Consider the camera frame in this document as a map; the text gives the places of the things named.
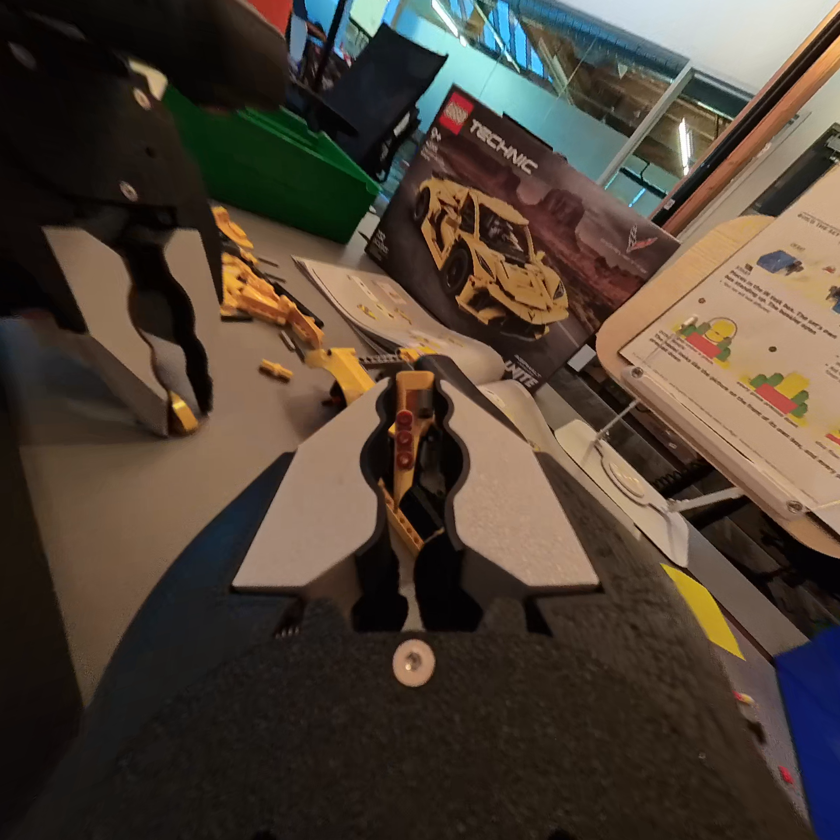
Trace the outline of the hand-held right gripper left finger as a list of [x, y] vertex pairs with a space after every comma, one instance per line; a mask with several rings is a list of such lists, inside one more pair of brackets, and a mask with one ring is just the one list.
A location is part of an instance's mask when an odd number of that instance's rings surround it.
[[301, 443], [232, 587], [330, 599], [356, 629], [396, 627], [396, 557], [378, 486], [388, 381]]

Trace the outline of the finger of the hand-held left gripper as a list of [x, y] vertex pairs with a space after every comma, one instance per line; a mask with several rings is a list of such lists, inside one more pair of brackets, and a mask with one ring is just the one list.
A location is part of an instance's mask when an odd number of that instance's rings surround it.
[[170, 397], [154, 354], [130, 316], [133, 283], [123, 259], [78, 227], [43, 227], [84, 322], [70, 346], [152, 434], [170, 433]]
[[128, 228], [132, 280], [129, 313], [150, 347], [152, 372], [181, 385], [198, 415], [214, 408], [211, 355], [220, 327], [216, 270], [199, 231], [189, 227]]

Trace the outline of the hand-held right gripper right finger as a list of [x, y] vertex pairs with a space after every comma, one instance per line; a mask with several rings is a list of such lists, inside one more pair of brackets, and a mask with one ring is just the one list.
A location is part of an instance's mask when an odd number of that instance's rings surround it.
[[510, 600], [548, 629], [543, 599], [601, 581], [529, 442], [451, 381], [436, 382], [444, 534], [436, 549], [436, 628], [477, 629]]

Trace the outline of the small yellow curved panel brick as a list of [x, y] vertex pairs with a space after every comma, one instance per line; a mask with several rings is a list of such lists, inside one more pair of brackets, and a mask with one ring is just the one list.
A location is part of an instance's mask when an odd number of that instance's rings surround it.
[[184, 437], [194, 434], [200, 421], [187, 403], [176, 393], [168, 391], [167, 423], [171, 436]]

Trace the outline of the grey desk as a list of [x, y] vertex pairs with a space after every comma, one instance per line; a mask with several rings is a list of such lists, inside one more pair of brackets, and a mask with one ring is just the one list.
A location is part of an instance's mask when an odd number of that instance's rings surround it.
[[[232, 218], [255, 243], [266, 270], [325, 324], [331, 343], [369, 344], [352, 330], [293, 256], [378, 271], [364, 255], [376, 217], [367, 213], [347, 245], [231, 208]], [[331, 380], [304, 371], [277, 331], [263, 323], [219, 323], [208, 351], [215, 404], [194, 436], [150, 436], [111, 399], [99, 379], [47, 341], [33, 322], [4, 322], [3, 351], [23, 437], [24, 471], [38, 530], [56, 585], [58, 604], [81, 699], [87, 703], [130, 620], [176, 556], [212, 517], [276, 457], [324, 422], [320, 396]], [[257, 372], [262, 359], [293, 363], [289, 385]], [[585, 420], [606, 425], [614, 412], [563, 367], [525, 408], [513, 385], [491, 388], [523, 421], [529, 439], [549, 443], [564, 468], [632, 537], [654, 546], [627, 515], [562, 450], [553, 430]], [[718, 601], [738, 639], [744, 661], [714, 647], [735, 689], [750, 695], [766, 732], [763, 756], [778, 785], [808, 818], [799, 761], [785, 718], [773, 659], [807, 642], [788, 616], [689, 525], [690, 572]]]

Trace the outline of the pile of yellow bricks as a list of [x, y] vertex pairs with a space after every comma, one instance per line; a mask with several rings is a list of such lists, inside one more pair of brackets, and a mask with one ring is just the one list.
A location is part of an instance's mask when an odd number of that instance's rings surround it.
[[211, 207], [222, 247], [223, 298], [220, 318], [227, 321], [257, 319], [289, 327], [308, 347], [323, 347], [321, 324], [294, 297], [279, 291], [260, 269], [253, 244], [232, 220], [228, 210]]

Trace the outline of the green plastic bin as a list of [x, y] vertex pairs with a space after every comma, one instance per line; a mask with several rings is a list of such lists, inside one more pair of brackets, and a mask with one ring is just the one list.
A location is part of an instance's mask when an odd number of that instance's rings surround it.
[[162, 101], [221, 202], [345, 245], [379, 195], [329, 136], [284, 108], [211, 112], [173, 86]]

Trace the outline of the yellow brick toy car model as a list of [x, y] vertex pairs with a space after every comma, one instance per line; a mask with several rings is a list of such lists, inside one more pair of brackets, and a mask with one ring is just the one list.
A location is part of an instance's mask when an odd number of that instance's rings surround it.
[[[333, 348], [311, 350], [305, 353], [304, 361], [312, 369], [331, 374], [333, 385], [326, 404], [345, 408], [374, 387], [374, 373], [382, 374], [385, 378], [392, 376], [396, 381], [398, 373], [414, 371], [412, 362], [420, 356], [410, 350], [359, 356], [353, 349]], [[423, 437], [418, 449], [413, 485], [403, 497], [400, 507], [396, 507], [392, 497], [395, 416], [396, 392], [394, 419], [387, 430], [387, 450], [392, 463], [379, 479], [379, 487], [388, 522], [406, 551], [415, 559], [429, 540], [444, 529], [438, 508], [445, 496], [445, 483], [435, 477], [438, 468], [434, 465], [439, 455], [440, 433], [434, 409], [434, 424]]]

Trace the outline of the building instruction booklet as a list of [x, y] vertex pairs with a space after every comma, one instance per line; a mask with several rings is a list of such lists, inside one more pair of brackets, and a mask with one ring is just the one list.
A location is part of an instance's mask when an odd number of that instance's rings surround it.
[[489, 345], [445, 327], [390, 278], [294, 256], [300, 272], [368, 339], [389, 352], [449, 357], [537, 451], [560, 455], [553, 431], [523, 385]]

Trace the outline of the yellow paper scrap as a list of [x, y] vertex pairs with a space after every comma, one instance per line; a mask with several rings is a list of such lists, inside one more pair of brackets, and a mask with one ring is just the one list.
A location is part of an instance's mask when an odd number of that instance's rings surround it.
[[730, 655], [745, 661], [739, 642], [709, 591], [679, 568], [662, 563], [661, 567], [675, 585], [707, 640]]

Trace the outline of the orange plastic bin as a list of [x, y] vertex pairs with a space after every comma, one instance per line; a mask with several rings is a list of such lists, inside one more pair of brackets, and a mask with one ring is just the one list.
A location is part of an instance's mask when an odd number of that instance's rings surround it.
[[293, 11], [293, 1], [253, 0], [248, 3], [279, 32], [286, 34]]

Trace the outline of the black office chair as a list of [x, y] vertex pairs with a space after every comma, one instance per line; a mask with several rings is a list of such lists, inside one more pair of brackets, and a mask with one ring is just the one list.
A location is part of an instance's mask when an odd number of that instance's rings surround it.
[[308, 117], [378, 183], [419, 126], [417, 103], [444, 67], [446, 55], [382, 24]]

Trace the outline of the pile of small coloured pins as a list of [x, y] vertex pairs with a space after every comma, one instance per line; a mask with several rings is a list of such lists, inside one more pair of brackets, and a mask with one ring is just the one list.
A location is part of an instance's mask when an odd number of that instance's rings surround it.
[[783, 716], [777, 710], [763, 710], [756, 699], [738, 690], [732, 692], [741, 719], [751, 736], [759, 756], [783, 788], [793, 789], [791, 771], [791, 735]]

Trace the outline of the wooden board with printed sheet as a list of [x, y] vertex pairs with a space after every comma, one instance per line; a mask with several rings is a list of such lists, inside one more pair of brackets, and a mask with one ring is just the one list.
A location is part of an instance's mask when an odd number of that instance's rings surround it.
[[838, 558], [838, 166], [680, 249], [595, 340], [605, 371], [784, 531]]

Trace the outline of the black toy car box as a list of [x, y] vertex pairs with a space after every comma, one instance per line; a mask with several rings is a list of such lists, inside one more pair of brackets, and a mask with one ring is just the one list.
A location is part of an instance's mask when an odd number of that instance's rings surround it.
[[534, 392], [678, 248], [546, 143], [453, 86], [366, 253]]

